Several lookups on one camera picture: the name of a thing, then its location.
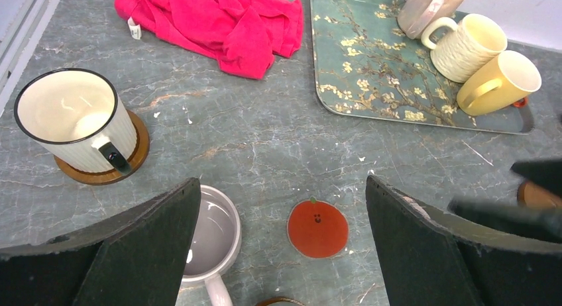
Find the mug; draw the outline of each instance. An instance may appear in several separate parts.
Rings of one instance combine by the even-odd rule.
[[[137,131],[113,85],[93,71],[38,76],[18,94],[14,116],[27,136],[77,170],[131,172]]]
[[[451,29],[437,44],[429,39],[438,28]],[[431,49],[431,61],[447,79],[466,82],[479,68],[508,46],[505,32],[492,19],[471,13],[459,24],[451,18],[433,21],[421,34],[421,43]]]
[[[407,0],[398,14],[398,26],[411,39],[419,38],[428,24],[450,17],[464,0]]]
[[[201,207],[182,282],[205,283],[213,306],[232,306],[221,278],[241,245],[241,223],[234,203],[219,190],[201,186]]]
[[[541,87],[541,74],[523,54],[505,51],[489,61],[462,86],[459,107],[477,116],[502,109]]]

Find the gray marble surface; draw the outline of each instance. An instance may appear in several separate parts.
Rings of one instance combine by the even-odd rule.
[[[441,208],[453,195],[514,202],[520,180],[512,163],[562,154],[562,54],[512,46],[543,76],[530,98],[537,128],[527,136],[337,116],[315,96],[303,2],[302,49],[253,81],[151,33],[133,40],[113,0],[62,0],[17,91],[55,68],[95,70],[146,123],[150,154],[122,182],[77,183],[17,128],[12,97],[0,119],[0,247],[43,242],[200,177],[224,191],[242,219],[241,253],[224,276],[235,305],[277,295],[313,306],[387,305],[365,208],[368,173]],[[286,237],[291,208],[310,196],[349,221],[347,249],[334,258],[305,258]],[[177,304],[210,302],[198,286],[182,287]]]

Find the pumpkin coaster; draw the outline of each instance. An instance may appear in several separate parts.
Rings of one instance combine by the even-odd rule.
[[[345,247],[348,233],[347,221],[341,212],[313,197],[297,204],[287,222],[289,241],[309,258],[336,255]]]

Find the pink cloth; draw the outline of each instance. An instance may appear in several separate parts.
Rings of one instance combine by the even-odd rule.
[[[261,79],[273,54],[288,58],[301,46],[300,0],[115,0],[115,9],[236,76]]]

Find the wooden coaster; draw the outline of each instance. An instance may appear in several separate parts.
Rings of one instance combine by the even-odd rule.
[[[150,149],[150,137],[148,135],[148,129],[144,125],[142,119],[140,119],[136,114],[131,111],[127,111],[133,122],[135,130],[137,130],[137,145],[135,150],[129,157],[128,161],[131,165],[131,173],[127,176],[122,176],[117,170],[112,169],[108,172],[83,172],[81,170],[71,167],[65,161],[55,156],[54,161],[57,166],[64,172],[67,176],[72,179],[85,183],[87,185],[109,185],[110,183],[115,183],[121,181],[130,175],[132,175],[137,169],[140,168],[146,157],[148,156],[148,150]]]
[[[309,258],[329,258],[346,245],[347,220],[333,205],[314,198],[297,204],[287,222],[294,248]]]
[[[517,202],[523,207],[534,209],[562,207],[562,199],[530,181],[519,186]]]
[[[268,299],[266,301],[257,303],[256,306],[268,306],[268,305],[275,306],[275,304],[279,306],[281,306],[281,304],[283,305],[294,304],[294,305],[304,306],[303,303],[287,297],[273,297],[272,299]]]

